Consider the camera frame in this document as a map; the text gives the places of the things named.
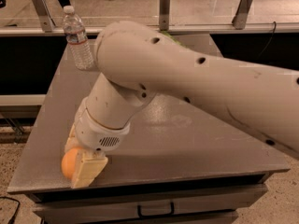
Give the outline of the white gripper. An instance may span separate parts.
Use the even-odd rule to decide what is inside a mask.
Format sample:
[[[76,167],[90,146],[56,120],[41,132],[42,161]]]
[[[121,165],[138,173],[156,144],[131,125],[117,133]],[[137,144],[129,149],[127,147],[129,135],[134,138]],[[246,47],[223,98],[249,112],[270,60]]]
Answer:
[[[107,165],[108,158],[103,151],[116,149],[130,131],[129,124],[119,130],[112,130],[97,123],[89,114],[86,101],[84,98],[78,108],[64,152],[80,145],[94,150],[83,148],[78,151],[71,179],[72,189],[89,187]]]

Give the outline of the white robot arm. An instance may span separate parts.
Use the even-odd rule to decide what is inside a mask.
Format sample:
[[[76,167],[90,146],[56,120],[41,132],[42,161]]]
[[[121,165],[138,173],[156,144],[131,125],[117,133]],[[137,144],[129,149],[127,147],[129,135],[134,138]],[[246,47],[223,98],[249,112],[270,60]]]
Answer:
[[[298,74],[186,49],[133,21],[111,23],[96,38],[100,72],[76,113],[64,155],[74,189],[88,187],[120,145],[130,120],[160,93],[187,100],[237,129],[299,155]]]

